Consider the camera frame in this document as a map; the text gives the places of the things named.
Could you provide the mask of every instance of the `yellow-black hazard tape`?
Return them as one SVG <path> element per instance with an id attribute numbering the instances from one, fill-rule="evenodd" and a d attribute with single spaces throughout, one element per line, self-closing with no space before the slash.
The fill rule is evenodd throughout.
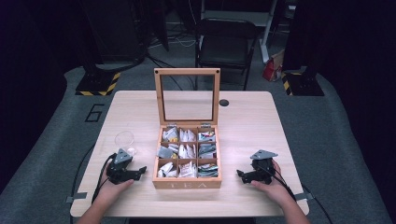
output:
<path id="1" fill-rule="evenodd" d="M 113 79 L 111 80 L 110 85 L 108 86 L 106 91 L 76 91 L 76 95 L 86 95 L 86 96 L 92 96 L 92 95 L 110 95 L 111 92 L 114 91 L 114 88 L 116 88 L 117 81 L 120 78 L 120 73 L 117 73 L 114 75 Z"/>
<path id="2" fill-rule="evenodd" d="M 287 74 L 289 74 L 289 75 L 300 75 L 301 73 L 287 73 Z M 282 82 L 283 82 L 283 87 L 285 87 L 286 94 L 287 95 L 293 95 L 293 92 L 292 92 L 290 84 L 288 82 L 286 73 L 282 73 L 281 78 L 282 78 Z"/>

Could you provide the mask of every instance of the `glass cup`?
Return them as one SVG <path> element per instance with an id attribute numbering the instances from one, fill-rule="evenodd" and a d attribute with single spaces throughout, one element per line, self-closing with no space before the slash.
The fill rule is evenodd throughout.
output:
<path id="1" fill-rule="evenodd" d="M 116 146 L 122 148 L 131 156 L 136 154 L 136 149 L 133 147 L 134 134 L 129 131 L 118 133 L 115 138 Z"/>

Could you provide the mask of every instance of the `open box lid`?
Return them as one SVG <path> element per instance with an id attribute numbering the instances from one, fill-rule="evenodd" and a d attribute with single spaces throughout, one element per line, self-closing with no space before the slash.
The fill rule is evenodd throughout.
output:
<path id="1" fill-rule="evenodd" d="M 161 125 L 218 124 L 219 68 L 155 68 L 154 76 Z M 191 85 L 182 90 L 179 81 Z"/>

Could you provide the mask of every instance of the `wooden tea box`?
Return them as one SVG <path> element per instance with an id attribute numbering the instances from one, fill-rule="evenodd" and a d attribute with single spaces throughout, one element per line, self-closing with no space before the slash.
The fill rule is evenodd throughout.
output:
<path id="1" fill-rule="evenodd" d="M 152 177 L 154 187 L 219 189 L 220 69 L 156 68 L 154 76 L 161 123 Z M 189 81 L 191 88 L 175 91 L 176 80 Z"/>

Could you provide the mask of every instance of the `wrist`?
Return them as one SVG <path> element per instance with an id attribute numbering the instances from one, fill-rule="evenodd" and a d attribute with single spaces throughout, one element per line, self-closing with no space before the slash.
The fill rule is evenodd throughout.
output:
<path id="1" fill-rule="evenodd" d="M 102 199 L 101 197 L 97 197 L 95 201 L 93 201 L 92 206 L 94 206 L 97 210 L 103 211 L 103 213 L 107 210 L 110 206 L 106 200 Z"/>
<path id="2" fill-rule="evenodd" d="M 290 196 L 289 197 L 285 197 L 283 200 L 281 200 L 279 202 L 279 206 L 282 209 L 287 209 L 290 206 L 294 206 L 297 205 L 297 202 L 295 202 Z"/>

